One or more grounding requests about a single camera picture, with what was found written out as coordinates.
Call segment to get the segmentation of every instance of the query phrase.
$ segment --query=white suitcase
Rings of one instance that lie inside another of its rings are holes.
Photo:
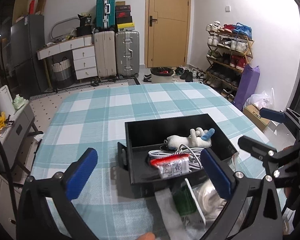
[[[115,61],[114,32],[94,34],[94,49],[96,54],[98,77],[109,77],[117,74]]]

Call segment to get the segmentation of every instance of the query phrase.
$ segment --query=open black box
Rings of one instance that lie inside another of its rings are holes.
[[[118,143],[119,165],[129,172],[135,198],[154,196],[155,191],[180,184],[185,178],[188,178],[191,186],[207,180],[204,169],[161,179],[158,169],[149,164],[150,150],[159,149],[164,140],[171,135],[188,137],[190,129],[197,127],[204,130],[214,128],[211,149],[220,160],[231,160],[237,150],[208,114],[125,123],[127,147]]]

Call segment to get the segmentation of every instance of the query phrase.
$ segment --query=blue sneaker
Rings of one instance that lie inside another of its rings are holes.
[[[247,25],[237,23],[236,28],[232,30],[232,33],[247,36],[250,40],[252,40],[252,28]]]

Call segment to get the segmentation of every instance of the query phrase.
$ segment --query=wooden door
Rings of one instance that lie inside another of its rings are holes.
[[[149,0],[147,67],[185,65],[188,9],[189,0]]]

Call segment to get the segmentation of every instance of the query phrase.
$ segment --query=purple bag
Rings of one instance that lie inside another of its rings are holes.
[[[233,104],[236,108],[242,111],[244,103],[254,94],[260,76],[259,66],[252,68],[249,64],[244,67],[241,81],[234,98]]]

